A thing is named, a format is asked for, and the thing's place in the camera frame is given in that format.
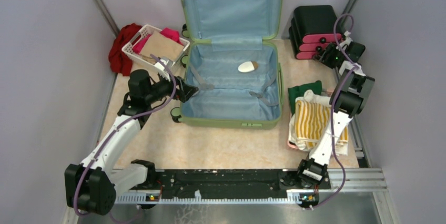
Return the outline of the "white oval item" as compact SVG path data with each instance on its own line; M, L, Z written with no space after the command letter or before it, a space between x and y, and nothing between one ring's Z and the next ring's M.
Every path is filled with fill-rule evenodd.
M246 62L241 63L241 64L238 66L237 70L238 70L240 73L250 73L250 72L254 72L255 70L257 70L258 67L259 67L259 65L258 65L257 62L254 62L254 61L246 61Z

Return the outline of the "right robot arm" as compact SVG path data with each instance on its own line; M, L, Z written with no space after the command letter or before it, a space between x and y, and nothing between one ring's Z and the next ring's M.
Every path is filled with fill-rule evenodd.
M334 93L329 100L329 120L315 148L301 161L296 174L297 184L302 188L315 188L328 177L331 157L338 161L335 145L354 116L360 114L371 94L375 79L366 75L362 66L351 58L351 49L363 50L361 44L339 42L329 44L318 52L316 59L340 75Z

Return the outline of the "dark green garment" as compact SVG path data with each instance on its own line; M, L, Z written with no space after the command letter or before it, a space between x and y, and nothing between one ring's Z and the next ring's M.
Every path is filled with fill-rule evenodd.
M296 98L303 97L305 95L305 92L308 90L311 90L314 94L321 95L322 81L317 80L313 83L307 83L300 86L294 86L288 88L288 100L289 100L290 112L292 115L295 114Z

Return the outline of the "green hard-shell suitcase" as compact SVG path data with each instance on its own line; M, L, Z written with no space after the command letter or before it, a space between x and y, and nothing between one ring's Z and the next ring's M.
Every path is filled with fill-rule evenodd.
M185 82L199 88L171 110L174 122L197 127L272 129L282 115L284 84L272 39L282 0L181 0L189 51ZM254 72L238 66L257 62Z

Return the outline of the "yellow white striped garment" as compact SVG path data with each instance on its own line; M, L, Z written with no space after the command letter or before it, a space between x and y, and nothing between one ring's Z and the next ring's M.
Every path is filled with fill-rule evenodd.
M296 101L296 134L297 145L301 151L315 148L326 126L329 125L330 106L309 101Z

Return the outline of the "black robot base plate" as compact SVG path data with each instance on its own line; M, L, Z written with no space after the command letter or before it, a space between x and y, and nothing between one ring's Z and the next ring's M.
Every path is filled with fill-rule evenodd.
M133 190L159 190L162 199L280 199L287 190L303 189L297 171L287 169L165 169L154 182Z

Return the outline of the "black pink drawer cabinet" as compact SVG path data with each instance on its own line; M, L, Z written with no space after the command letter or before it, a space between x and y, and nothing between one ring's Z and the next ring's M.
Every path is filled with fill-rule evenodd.
M337 16L331 5L307 5L294 9L291 25L288 29L295 58L312 59L318 51L325 49L329 43L340 40L341 29L333 27Z

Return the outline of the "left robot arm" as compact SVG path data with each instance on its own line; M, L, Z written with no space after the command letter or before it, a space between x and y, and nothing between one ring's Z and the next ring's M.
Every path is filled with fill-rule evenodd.
M75 214L89 213L106 215L116 199L135 187L151 189L158 184L155 164L140 159L118 172L113 168L127 145L139 134L152 113L163 109L165 102L188 101L199 91L188 85L179 76L168 73L153 82L149 72L138 69L130 73L128 92L115 121L96 148L79 164L70 164L65 172L65 194L67 206Z

